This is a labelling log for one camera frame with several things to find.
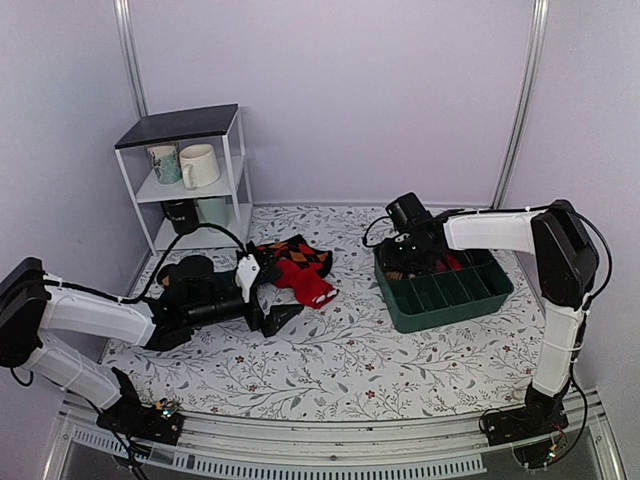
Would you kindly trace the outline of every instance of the cable tie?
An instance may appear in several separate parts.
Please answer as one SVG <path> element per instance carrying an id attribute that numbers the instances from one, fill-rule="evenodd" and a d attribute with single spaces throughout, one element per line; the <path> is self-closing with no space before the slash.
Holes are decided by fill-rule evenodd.
<path id="1" fill-rule="evenodd" d="M 578 347 L 574 347 L 574 348 L 565 348 L 563 346 L 557 345 L 555 343 L 549 342 L 547 340 L 542 340 L 542 343 L 544 343 L 545 345 L 549 345 L 552 348 L 555 348 L 556 350 L 560 350 L 561 352 L 579 352 L 580 350 L 582 350 L 582 343 L 578 346 Z"/>
<path id="2" fill-rule="evenodd" d="M 57 275 L 51 275 L 49 273 L 45 274 L 45 276 L 47 277 L 45 280 L 52 280 L 54 282 L 58 282 L 58 285 L 56 287 L 63 288 L 62 284 L 64 283 L 64 280 L 61 277 L 58 277 Z"/>

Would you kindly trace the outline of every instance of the teal mug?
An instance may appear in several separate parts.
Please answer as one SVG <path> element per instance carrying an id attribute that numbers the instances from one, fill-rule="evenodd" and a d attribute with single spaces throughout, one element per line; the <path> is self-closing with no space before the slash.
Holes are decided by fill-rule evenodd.
<path id="1" fill-rule="evenodd" d="M 163 143 L 147 147 L 153 171 L 163 185 L 176 183 L 182 178 L 177 143 Z"/>
<path id="2" fill-rule="evenodd" d="M 197 209 L 201 223 L 215 223 L 221 227 L 229 225 L 227 204 L 224 197 L 201 198 L 197 201 Z"/>

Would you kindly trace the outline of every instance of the metal shelf unit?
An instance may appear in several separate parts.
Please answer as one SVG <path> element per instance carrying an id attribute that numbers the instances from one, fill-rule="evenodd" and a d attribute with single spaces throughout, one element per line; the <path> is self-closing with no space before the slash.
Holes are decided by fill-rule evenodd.
<path id="1" fill-rule="evenodd" d="M 236 131 L 240 155 L 231 154 L 230 133 Z M 220 137 L 224 151 L 224 162 L 220 162 L 220 178 L 205 187 L 187 190 L 182 182 L 171 185 L 160 184 L 151 170 L 146 179 L 135 190 L 127 172 L 122 150 L 163 142 L 191 140 L 204 137 Z M 177 112 L 150 115 L 141 118 L 115 145 L 116 158 L 125 181 L 129 197 L 136 212 L 142 232 L 153 255 L 166 250 L 175 237 L 171 222 L 164 219 L 160 230 L 152 237 L 144 220 L 140 205 L 179 199 L 198 199 L 208 197 L 231 197 L 229 225 L 227 228 L 240 240 L 246 242 L 249 237 L 253 195 L 249 181 L 249 167 L 246 157 L 242 113 L 237 104 L 204 107 Z M 247 203 L 240 203 L 238 189 L 244 178 Z M 184 237 L 177 249 L 233 247 L 235 244 L 225 235 L 200 229 Z"/>

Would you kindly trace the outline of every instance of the white mug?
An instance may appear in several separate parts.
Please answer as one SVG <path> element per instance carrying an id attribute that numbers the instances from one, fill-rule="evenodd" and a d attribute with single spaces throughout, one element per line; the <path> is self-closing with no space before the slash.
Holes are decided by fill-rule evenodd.
<path id="1" fill-rule="evenodd" d="M 184 186 L 189 190 L 210 185 L 220 177 L 213 146 L 207 143 L 191 145 L 182 150 L 180 167 Z"/>

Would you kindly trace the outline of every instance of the aluminum frame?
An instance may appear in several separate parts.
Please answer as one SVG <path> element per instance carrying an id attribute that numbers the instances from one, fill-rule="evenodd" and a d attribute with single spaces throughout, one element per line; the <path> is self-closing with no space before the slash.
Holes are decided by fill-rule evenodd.
<path id="1" fill-rule="evenodd" d="M 122 57 L 124 60 L 127 79 L 129 80 L 129 88 L 131 90 L 131 98 L 136 109 L 138 118 L 148 115 L 147 100 L 144 96 L 142 87 L 142 77 L 140 76 L 140 65 L 138 63 L 138 54 L 136 44 L 133 38 L 133 25 L 131 23 L 131 11 L 129 10 L 129 0 L 114 0 L 113 6 L 116 13 L 116 24 L 118 26 L 118 35 L 120 37 L 120 47 L 122 48 Z"/>
<path id="2" fill-rule="evenodd" d="M 592 437 L 602 478 L 624 480 L 626 477 L 600 398 L 595 390 L 588 390 L 586 394 L 589 429 L 585 433 Z M 565 398 L 565 410 L 570 421 L 567 431 L 576 431 L 580 428 L 583 415 L 582 398 L 576 392 Z M 317 473 L 336 469 L 366 473 L 380 470 L 381 467 L 395 470 L 425 462 L 451 461 L 547 438 L 542 436 L 490 447 L 486 437 L 478 430 L 481 412 L 412 420 L 322 423 L 190 412 L 184 412 L 184 415 L 184 430 L 178 446 L 154 444 L 150 460 L 168 459 L 168 463 L 165 462 L 167 468 L 199 474 L 205 472 L 194 469 L 194 462 L 196 467 L 198 462 L 205 461 L 233 462 L 247 467 L 257 464 L 267 470 L 278 466 Z M 84 400 L 73 394 L 67 395 L 58 417 L 58 441 L 48 462 L 49 468 L 43 477 L 45 480 L 59 480 L 65 457 L 71 442 L 77 438 L 78 429 L 85 435 L 87 432 L 105 434 L 104 430 L 95 426 L 95 417 Z M 190 465 L 171 461 L 176 456 L 190 456 L 193 461 Z"/>
<path id="3" fill-rule="evenodd" d="M 533 8 L 533 20 L 531 22 L 531 33 L 529 35 L 529 47 L 527 49 L 527 60 L 524 79 L 520 90 L 520 98 L 516 109 L 516 116 L 511 129 L 511 136 L 507 146 L 507 152 L 502 164 L 502 170 L 496 185 L 496 190 L 491 201 L 491 208 L 500 208 L 504 204 L 509 189 L 509 183 L 513 176 L 513 171 L 520 151 L 522 134 L 524 132 L 533 89 L 538 74 L 538 66 L 542 56 L 544 46 L 544 34 L 547 25 L 547 13 L 549 10 L 549 0 L 536 0 Z"/>

